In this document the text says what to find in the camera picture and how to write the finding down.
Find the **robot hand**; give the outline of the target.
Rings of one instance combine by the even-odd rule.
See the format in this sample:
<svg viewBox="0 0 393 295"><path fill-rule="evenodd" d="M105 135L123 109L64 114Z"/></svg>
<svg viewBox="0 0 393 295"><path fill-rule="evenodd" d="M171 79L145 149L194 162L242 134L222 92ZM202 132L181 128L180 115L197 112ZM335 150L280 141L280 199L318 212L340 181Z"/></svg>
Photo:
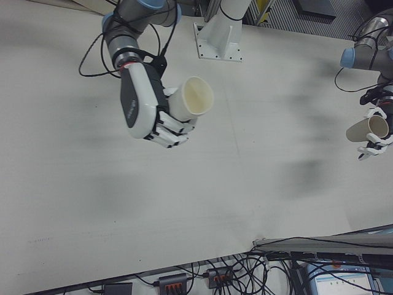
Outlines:
<svg viewBox="0 0 393 295"><path fill-rule="evenodd" d="M165 88L156 69L142 62L129 61L119 73L120 102L130 135L164 148L187 142L197 121L180 121L170 114L168 98L178 88Z"/></svg>
<svg viewBox="0 0 393 295"><path fill-rule="evenodd" d="M370 108L364 115L366 119L371 118L371 116L382 117L389 127L388 134L385 137L378 137L374 133L368 133L367 139L368 143L366 146L359 147L357 151L359 152L358 160L366 160L372 156L378 156L386 152L389 146L392 145L392 113L386 113L387 108L374 107Z"/></svg>

